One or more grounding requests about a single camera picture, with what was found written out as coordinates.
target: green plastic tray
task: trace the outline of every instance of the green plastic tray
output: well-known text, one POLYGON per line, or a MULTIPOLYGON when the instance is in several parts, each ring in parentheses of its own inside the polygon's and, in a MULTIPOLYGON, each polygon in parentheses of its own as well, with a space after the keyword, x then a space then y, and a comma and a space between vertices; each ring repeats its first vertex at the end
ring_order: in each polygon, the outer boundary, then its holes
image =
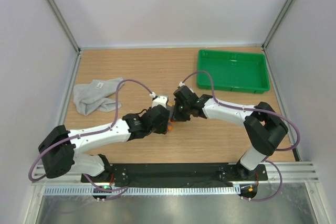
MULTIPOLYGON (((216 90, 262 94, 269 90, 268 72, 263 54, 200 50, 198 70, 209 72, 216 90)), ((201 89, 211 89, 207 75, 197 75, 201 89)))

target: white wall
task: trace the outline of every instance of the white wall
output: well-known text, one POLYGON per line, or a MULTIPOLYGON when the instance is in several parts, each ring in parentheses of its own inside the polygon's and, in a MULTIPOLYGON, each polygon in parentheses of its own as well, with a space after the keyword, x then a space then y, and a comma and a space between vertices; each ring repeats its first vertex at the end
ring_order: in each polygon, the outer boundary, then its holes
POLYGON ((312 160, 336 212, 336 1, 296 0, 268 54, 290 118, 302 133, 300 154, 312 160))
POLYGON ((75 51, 45 0, 0 0, 1 223, 21 223, 27 173, 55 126, 75 51))
POLYGON ((285 0, 55 0, 81 47, 264 42, 285 0))

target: gray cloth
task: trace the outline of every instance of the gray cloth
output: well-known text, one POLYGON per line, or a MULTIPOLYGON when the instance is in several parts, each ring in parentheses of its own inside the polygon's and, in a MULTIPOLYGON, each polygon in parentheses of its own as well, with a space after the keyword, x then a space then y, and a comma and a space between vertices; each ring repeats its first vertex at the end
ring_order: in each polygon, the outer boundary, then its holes
POLYGON ((89 115, 94 110, 109 112, 115 110, 116 101, 107 98, 117 90, 117 85, 123 78, 108 81, 93 80, 90 84, 77 84, 74 86, 73 102, 77 111, 82 115, 89 115))

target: wooden table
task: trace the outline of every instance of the wooden table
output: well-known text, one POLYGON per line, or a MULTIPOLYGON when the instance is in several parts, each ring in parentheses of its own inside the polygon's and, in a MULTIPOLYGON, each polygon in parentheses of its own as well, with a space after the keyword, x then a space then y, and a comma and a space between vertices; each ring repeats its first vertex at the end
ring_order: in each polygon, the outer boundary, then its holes
MULTIPOLYGON (((258 47, 216 48, 227 51, 261 53, 258 47)), ((200 48, 166 49, 114 49, 86 50, 80 63, 76 84, 90 83, 93 79, 109 80, 117 77, 136 79, 146 84, 156 94, 169 95, 188 74, 196 70, 200 48)), ((210 94, 196 86, 196 76, 186 82, 199 96, 210 94)), ((273 90, 264 94, 216 91, 224 101, 245 105, 268 102, 279 112, 273 90)), ((119 93, 122 108, 119 118, 127 113, 140 112, 151 105, 148 92, 135 83, 126 83, 119 93)), ((113 112, 94 111, 88 116, 79 114, 71 99, 67 117, 67 129, 82 129, 106 124, 113 120, 113 112)), ((285 138, 280 147, 288 147, 285 138)), ((189 122, 175 122, 167 135, 150 136, 126 143, 113 143, 96 148, 89 154, 104 154, 111 163, 207 163, 236 162, 250 147, 244 128, 220 120, 192 118, 189 122)), ((278 152, 271 161, 294 161, 292 151, 278 152)))

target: purple cable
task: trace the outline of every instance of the purple cable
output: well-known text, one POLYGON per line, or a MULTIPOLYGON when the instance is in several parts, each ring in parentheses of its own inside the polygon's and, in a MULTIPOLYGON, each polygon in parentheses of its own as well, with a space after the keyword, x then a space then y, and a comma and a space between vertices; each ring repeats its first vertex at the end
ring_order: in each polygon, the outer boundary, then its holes
POLYGON ((282 189, 282 175, 281 175, 281 172, 278 168, 278 166, 276 166, 276 164, 274 164, 272 161, 268 161, 266 160, 265 162, 267 163, 270 163, 272 166, 275 167, 275 169, 278 171, 279 173, 279 177, 280 177, 280 185, 279 185, 279 188, 278 190, 272 195, 272 196, 269 196, 267 198, 264 198, 264 199, 249 199, 249 198, 246 198, 246 197, 243 197, 243 199, 246 199, 246 200, 249 200, 249 201, 254 201, 254 202, 263 202, 263 201, 266 201, 266 200, 270 200, 270 199, 273 199, 275 196, 277 196, 279 194, 279 192, 281 191, 282 189))
MULTIPOLYGON (((124 82, 127 82, 127 81, 131 81, 131 82, 135 82, 141 86, 143 86, 145 89, 147 89, 147 91, 152 94, 153 92, 143 83, 141 83, 140 81, 136 81, 136 80, 133 80, 133 79, 125 79, 125 80, 122 80, 121 82, 118 83, 117 85, 117 91, 116 91, 116 95, 115 95, 115 102, 116 104, 118 104, 118 93, 119 93, 119 89, 120 89, 120 85, 124 82)), ((78 134, 78 135, 75 135, 75 136, 71 136, 71 137, 67 137, 51 146, 49 146, 48 148, 46 148, 43 152, 40 153, 40 155, 38 155, 38 157, 34 160, 33 164, 31 165, 30 169, 29 169, 29 172, 28 172, 28 178, 30 181, 32 182, 37 182, 41 179, 43 179, 44 177, 46 177, 46 174, 42 175, 41 177, 38 177, 38 178, 33 178, 33 171, 34 171, 34 168, 35 166, 37 165, 37 163, 40 161, 40 159, 46 155, 46 153, 48 153, 51 149, 55 148, 56 146, 58 145, 61 145, 69 140, 72 140, 72 139, 75 139, 75 138, 79 138, 79 137, 82 137, 82 136, 91 136, 91 135, 96 135, 96 134, 100 134, 100 133, 103 133, 103 132, 106 132, 108 130, 110 130, 114 125, 115 123, 117 122, 117 119, 118 119, 118 105, 116 106, 116 114, 114 116, 114 120, 113 122, 111 123, 111 125, 109 127, 107 127, 106 129, 104 130, 99 130, 99 131, 95 131, 95 132, 90 132, 90 133, 83 133, 83 134, 78 134)), ((84 174, 84 176, 86 177, 86 179, 91 183, 91 185, 93 185, 95 188, 101 190, 101 191, 105 191, 107 193, 112 193, 114 191, 119 191, 119 190, 122 190, 122 189, 125 189, 122 193, 116 195, 116 196, 113 196, 113 197, 110 197, 108 200, 110 199, 114 199, 116 197, 119 197, 121 196, 121 194, 123 194, 124 192, 127 191, 128 187, 121 187, 121 188, 118 188, 118 189, 112 189, 112 190, 106 190, 106 189, 103 189, 99 186, 97 186, 90 178, 87 174, 84 174)))
POLYGON ((269 111, 269 110, 262 110, 262 109, 256 109, 256 108, 241 108, 241 107, 237 107, 237 106, 233 106, 233 105, 228 105, 228 104, 224 104, 224 103, 221 103, 217 100, 216 96, 215 96, 215 87, 214 87, 214 81, 211 77, 211 75, 207 72, 207 71, 203 71, 203 70, 200 70, 200 71, 196 71, 194 73, 191 73, 189 74, 183 81, 182 83, 184 83, 187 79, 189 79, 191 76, 193 76, 194 74, 198 74, 198 73, 205 73, 208 75, 209 79, 210 79, 210 83, 211 83, 211 92, 212 92, 212 96, 213 96, 213 99, 215 100, 215 102, 217 102, 219 105, 221 106, 224 106, 224 107, 227 107, 229 109, 234 109, 234 110, 245 110, 245 111, 256 111, 256 112, 260 112, 260 113, 267 113, 267 114, 270 114, 270 115, 275 115, 285 121, 287 121, 292 127, 293 129, 295 130, 296 132, 296 135, 297 135, 297 140, 296 142, 294 143, 294 145, 292 145, 291 147, 289 148, 282 148, 282 149, 276 149, 276 151, 278 152, 285 152, 285 151, 290 151, 294 148, 296 148, 299 143, 300 143, 300 140, 301 140, 301 135, 300 135, 300 131, 298 129, 298 127, 291 121, 289 120, 288 118, 286 118, 285 116, 283 115, 280 115, 278 113, 275 113, 273 111, 269 111))

